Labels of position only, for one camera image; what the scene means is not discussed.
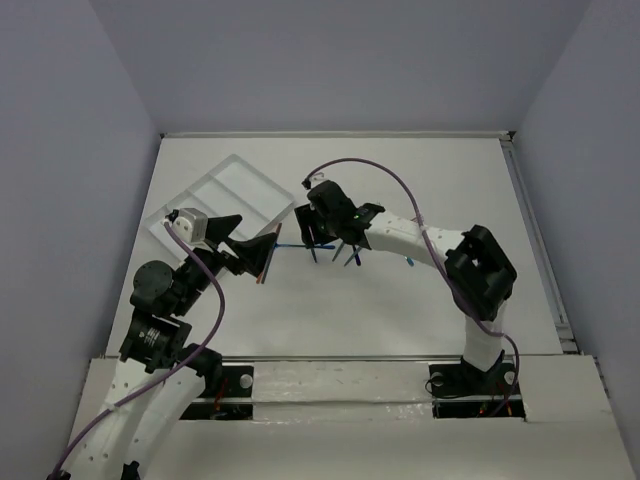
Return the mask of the orange chopstick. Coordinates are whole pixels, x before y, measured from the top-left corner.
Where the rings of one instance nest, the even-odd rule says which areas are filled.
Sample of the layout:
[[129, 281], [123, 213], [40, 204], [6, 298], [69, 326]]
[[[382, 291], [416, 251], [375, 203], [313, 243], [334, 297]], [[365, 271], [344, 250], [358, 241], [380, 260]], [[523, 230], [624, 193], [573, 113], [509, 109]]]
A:
[[270, 265], [271, 265], [275, 250], [276, 250], [276, 248], [278, 246], [278, 238], [279, 238], [279, 235], [281, 233], [281, 230], [282, 230], [282, 223], [278, 223], [276, 228], [275, 228], [275, 230], [274, 230], [274, 234], [275, 234], [274, 243], [273, 243], [273, 245], [272, 245], [272, 247], [271, 247], [271, 249], [269, 251], [269, 254], [267, 256], [266, 263], [264, 265], [263, 271], [260, 273], [260, 275], [256, 279], [256, 283], [257, 284], [264, 284], [265, 281], [266, 281], [266, 277], [268, 275], [268, 271], [269, 271], [269, 268], [270, 268]]

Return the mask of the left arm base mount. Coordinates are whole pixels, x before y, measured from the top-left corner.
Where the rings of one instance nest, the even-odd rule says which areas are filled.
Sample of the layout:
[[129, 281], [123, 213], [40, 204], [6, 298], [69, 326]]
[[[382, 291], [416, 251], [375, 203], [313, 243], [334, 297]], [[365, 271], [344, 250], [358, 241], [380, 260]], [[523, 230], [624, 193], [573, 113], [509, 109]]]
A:
[[224, 364], [222, 376], [183, 412], [183, 421], [244, 421], [253, 418], [254, 366]]

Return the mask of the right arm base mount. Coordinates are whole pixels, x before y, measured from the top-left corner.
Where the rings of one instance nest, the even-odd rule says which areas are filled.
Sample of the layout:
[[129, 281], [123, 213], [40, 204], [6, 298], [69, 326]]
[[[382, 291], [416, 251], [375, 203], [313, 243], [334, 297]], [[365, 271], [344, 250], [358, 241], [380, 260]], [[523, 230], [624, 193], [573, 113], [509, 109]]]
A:
[[461, 363], [431, 364], [425, 390], [432, 398], [434, 417], [525, 419], [520, 387], [513, 386], [514, 374], [511, 362], [502, 363], [487, 375], [475, 375]]

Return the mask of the blue knife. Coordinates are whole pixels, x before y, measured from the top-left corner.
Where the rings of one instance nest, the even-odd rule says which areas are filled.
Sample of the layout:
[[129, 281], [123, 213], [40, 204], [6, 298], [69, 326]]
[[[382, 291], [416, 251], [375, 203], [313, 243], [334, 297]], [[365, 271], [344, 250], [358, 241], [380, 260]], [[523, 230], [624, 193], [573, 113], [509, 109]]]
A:
[[356, 248], [356, 246], [352, 247], [352, 253], [350, 254], [350, 256], [347, 258], [347, 260], [344, 262], [343, 266], [346, 267], [348, 266], [350, 263], [355, 262], [354, 260], [354, 249]]

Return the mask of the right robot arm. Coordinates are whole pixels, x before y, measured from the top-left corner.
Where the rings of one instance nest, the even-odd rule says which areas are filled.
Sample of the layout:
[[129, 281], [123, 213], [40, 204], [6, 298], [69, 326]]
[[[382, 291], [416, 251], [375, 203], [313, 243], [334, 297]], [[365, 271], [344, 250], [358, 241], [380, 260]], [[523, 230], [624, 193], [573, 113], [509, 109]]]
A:
[[466, 231], [439, 229], [381, 205], [356, 206], [331, 180], [305, 180], [303, 186], [308, 203], [296, 208], [295, 216], [307, 248], [340, 240], [360, 250], [409, 257], [443, 275], [466, 318], [462, 384], [473, 392], [491, 386], [504, 358], [504, 311], [517, 279], [491, 231], [480, 225]]

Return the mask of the blue metal fork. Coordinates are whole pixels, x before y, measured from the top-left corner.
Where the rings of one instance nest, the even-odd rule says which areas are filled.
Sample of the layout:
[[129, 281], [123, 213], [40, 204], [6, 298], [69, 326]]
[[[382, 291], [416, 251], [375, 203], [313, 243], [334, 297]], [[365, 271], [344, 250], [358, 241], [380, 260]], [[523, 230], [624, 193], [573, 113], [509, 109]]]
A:
[[314, 246], [306, 246], [304, 244], [290, 244], [290, 243], [276, 243], [275, 248], [302, 248], [302, 249], [321, 249], [321, 250], [334, 250], [335, 245], [314, 245]]

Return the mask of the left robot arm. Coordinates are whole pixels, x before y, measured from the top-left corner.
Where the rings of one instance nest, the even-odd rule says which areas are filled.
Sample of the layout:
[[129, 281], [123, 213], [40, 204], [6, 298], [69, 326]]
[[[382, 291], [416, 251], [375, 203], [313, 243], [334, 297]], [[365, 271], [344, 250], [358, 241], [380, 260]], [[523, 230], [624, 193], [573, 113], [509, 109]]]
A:
[[129, 327], [99, 414], [69, 443], [52, 479], [142, 479], [193, 400], [225, 388], [221, 355], [208, 344], [219, 330], [226, 299], [200, 343], [187, 341], [184, 318], [208, 287], [221, 292], [220, 271], [259, 277], [277, 242], [274, 233], [246, 241], [230, 235], [239, 214], [209, 217], [195, 208], [166, 215], [161, 225], [186, 253], [177, 268], [153, 260], [133, 278]]

